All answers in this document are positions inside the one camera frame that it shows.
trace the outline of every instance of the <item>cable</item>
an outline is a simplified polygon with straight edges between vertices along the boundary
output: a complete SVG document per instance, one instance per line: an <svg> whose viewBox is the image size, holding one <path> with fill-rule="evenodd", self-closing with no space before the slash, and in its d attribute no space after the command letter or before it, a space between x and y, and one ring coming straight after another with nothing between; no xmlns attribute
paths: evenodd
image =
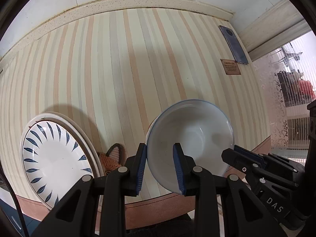
<svg viewBox="0 0 316 237"><path fill-rule="evenodd" d="M3 170L2 170L2 167L0 167L0 176L3 180L3 182L7 185L7 188L9 189L9 192L13 198L13 201L14 201L14 204L15 204L15 207L16 207L16 210L18 212L18 215L19 215L19 219L20 219L20 222L21 222L21 226L22 226L22 229L23 229L23 232L24 232L24 235L25 237L30 237L29 233L28 233L28 230L26 228L26 224L25 224L25 220L24 220L24 217L23 217L23 213L22 213L22 210L21 210L21 207L20 207L20 204L19 204L19 201L7 179L7 177L5 176Z"/></svg>

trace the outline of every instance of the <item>blue rim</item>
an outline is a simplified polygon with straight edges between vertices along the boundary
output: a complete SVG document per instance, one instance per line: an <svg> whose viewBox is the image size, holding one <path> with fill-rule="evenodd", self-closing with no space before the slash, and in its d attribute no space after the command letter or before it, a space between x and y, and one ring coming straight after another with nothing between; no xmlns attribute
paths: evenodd
<svg viewBox="0 0 316 237"><path fill-rule="evenodd" d="M230 128L231 128L232 133L233 133L233 143L234 143L234 145L235 145L234 131L233 131L233 127L232 127L232 124L230 123L229 118L228 118L228 117L226 116L226 114L225 114L219 107L217 107L215 104L213 104L213 103L211 103L211 102L209 102L209 101L201 100L201 99L188 99L188 100L178 101L177 103L171 105L170 107L168 107L167 109L165 109L162 113L160 113L160 115L159 115L157 118L155 118L155 120L154 120L154 124L153 124L153 126L152 126L152 128L151 128L151 130L150 130L150 132L149 132L149 134L148 134L148 138L147 138L147 141L146 141L146 145L148 145L148 143L149 143L149 138L150 138L151 132L152 132L152 130L154 129L154 126L156 125L156 123L157 123L157 121L159 120L159 118L160 118L165 112L167 112L169 109L171 109L173 106L176 106L176 105L178 105L179 103L186 102L186 101L202 101L202 102L209 103L209 104L215 106L216 108L218 108L218 109L225 115L225 117L227 118L227 120L228 120L228 122L229 122L229 124L230 124Z"/></svg>

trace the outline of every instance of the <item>smartphone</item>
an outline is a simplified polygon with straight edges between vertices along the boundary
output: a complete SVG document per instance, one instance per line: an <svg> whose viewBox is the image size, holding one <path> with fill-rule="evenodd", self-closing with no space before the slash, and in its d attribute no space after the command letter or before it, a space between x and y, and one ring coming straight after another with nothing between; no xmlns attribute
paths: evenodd
<svg viewBox="0 0 316 237"><path fill-rule="evenodd" d="M243 64L249 64L246 54L244 50L242 49L236 35L234 34L233 30L231 30L228 27L219 26L223 36L225 37L230 50L233 53L233 56L235 58L235 61Z"/></svg>

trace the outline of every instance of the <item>screw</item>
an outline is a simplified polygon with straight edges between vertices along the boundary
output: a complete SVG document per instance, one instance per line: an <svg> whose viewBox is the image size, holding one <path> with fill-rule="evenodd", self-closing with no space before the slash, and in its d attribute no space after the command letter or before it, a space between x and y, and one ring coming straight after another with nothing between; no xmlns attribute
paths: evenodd
<svg viewBox="0 0 316 237"><path fill-rule="evenodd" d="M237 175L234 175L234 174L230 175L229 178L232 181L237 181L239 179L239 177Z"/></svg>
<svg viewBox="0 0 316 237"><path fill-rule="evenodd" d="M91 180L91 178L92 178L91 175L84 175L84 176L81 178L81 180L84 181L84 182L88 182L88 181Z"/></svg>
<svg viewBox="0 0 316 237"><path fill-rule="evenodd" d="M202 168L200 167L200 166L195 166L195 167L193 167L193 171L194 172L197 172L197 173L199 173L199 172L202 172Z"/></svg>
<svg viewBox="0 0 316 237"><path fill-rule="evenodd" d="M118 168L118 171L119 171L120 173L125 173L125 172L127 171L127 167L125 167L125 166L119 167L119 168Z"/></svg>

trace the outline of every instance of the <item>white bowl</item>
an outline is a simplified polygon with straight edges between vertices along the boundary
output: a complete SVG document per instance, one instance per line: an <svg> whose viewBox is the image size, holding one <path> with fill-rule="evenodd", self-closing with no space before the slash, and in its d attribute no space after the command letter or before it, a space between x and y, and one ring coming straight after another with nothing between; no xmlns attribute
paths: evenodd
<svg viewBox="0 0 316 237"><path fill-rule="evenodd" d="M218 107L203 100L178 102L157 117L146 138L148 166L164 188L181 193L172 155L176 142L196 165L222 176L228 164L221 155L234 147L233 129Z"/></svg>
<svg viewBox="0 0 316 237"><path fill-rule="evenodd" d="M50 209L81 177L94 177L77 139L53 121L39 121L28 129L21 140L21 155L28 183Z"/></svg>

